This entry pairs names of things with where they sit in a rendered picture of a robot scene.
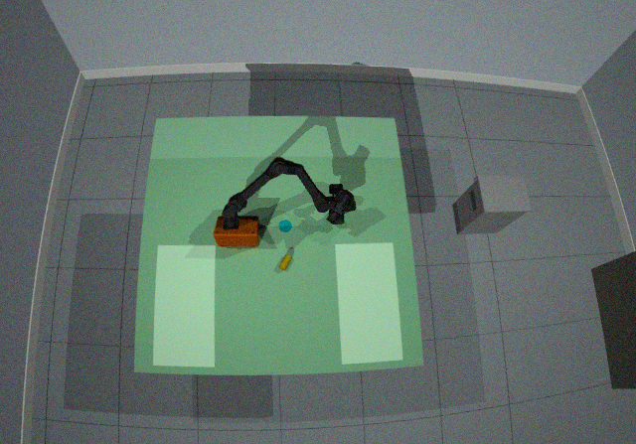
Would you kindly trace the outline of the yellow tall cylinder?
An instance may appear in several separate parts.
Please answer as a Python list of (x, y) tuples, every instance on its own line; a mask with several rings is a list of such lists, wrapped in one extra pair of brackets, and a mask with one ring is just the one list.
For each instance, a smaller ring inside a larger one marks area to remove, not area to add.
[(282, 270), (285, 270), (286, 266), (288, 265), (288, 263), (290, 262), (292, 258), (289, 255), (284, 256), (284, 258), (281, 260), (280, 264), (279, 264), (279, 268)]

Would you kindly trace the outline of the cyan circle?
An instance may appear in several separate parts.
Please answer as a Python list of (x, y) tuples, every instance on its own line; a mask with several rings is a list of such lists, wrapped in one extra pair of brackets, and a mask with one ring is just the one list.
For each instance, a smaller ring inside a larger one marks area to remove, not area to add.
[(279, 224), (279, 229), (280, 229), (281, 231), (283, 231), (283, 232), (288, 232), (288, 231), (290, 231), (290, 230), (291, 230), (291, 227), (292, 227), (292, 225), (291, 225), (291, 222), (289, 222), (289, 221), (282, 221), (282, 222), (280, 222), (280, 224)]

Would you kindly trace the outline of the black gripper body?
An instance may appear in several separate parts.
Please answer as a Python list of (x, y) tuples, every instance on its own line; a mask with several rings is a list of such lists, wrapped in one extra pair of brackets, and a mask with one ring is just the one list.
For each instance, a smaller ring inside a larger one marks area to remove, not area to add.
[[(332, 196), (338, 194), (339, 190), (342, 189), (343, 190), (343, 185), (342, 184), (330, 184), (329, 185), (329, 194), (332, 194)], [(341, 216), (340, 218), (338, 218), (337, 220), (334, 221), (334, 223), (332, 224), (343, 224), (344, 223), (344, 216)]]

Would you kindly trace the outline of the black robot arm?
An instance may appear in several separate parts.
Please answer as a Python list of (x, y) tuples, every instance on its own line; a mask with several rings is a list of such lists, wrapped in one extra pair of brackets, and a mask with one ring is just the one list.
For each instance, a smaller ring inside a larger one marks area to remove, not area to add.
[(329, 216), (326, 218), (328, 222), (334, 223), (335, 220), (341, 217), (342, 211), (344, 214), (356, 209), (354, 195), (351, 192), (340, 189), (336, 197), (326, 197), (317, 189), (303, 165), (285, 160), (282, 157), (275, 157), (256, 180), (243, 191), (230, 197), (223, 211), (224, 230), (239, 229), (238, 212), (240, 213), (246, 207), (247, 200), (270, 179), (281, 174), (298, 176), (310, 194), (316, 210), (319, 213), (325, 213), (329, 210)]

